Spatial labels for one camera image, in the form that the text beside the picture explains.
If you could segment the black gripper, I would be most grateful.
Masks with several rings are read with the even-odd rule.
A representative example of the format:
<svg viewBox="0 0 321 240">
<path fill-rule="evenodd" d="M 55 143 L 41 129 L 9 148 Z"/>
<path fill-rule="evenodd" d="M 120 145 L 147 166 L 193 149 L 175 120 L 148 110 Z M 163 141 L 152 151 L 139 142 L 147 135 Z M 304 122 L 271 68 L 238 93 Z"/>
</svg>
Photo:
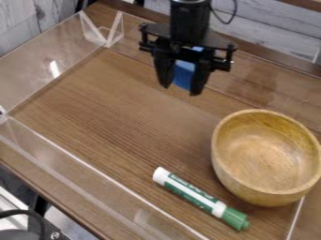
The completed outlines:
<svg viewBox="0 0 321 240">
<path fill-rule="evenodd" d="M 139 49 L 152 56 L 159 84 L 168 88 L 174 76 L 175 60 L 195 64 L 190 82 L 190 95 L 202 93 L 211 71 L 231 69 L 235 44 L 210 28 L 215 12 L 211 0 L 170 0 L 170 22 L 139 26 Z"/>
</svg>

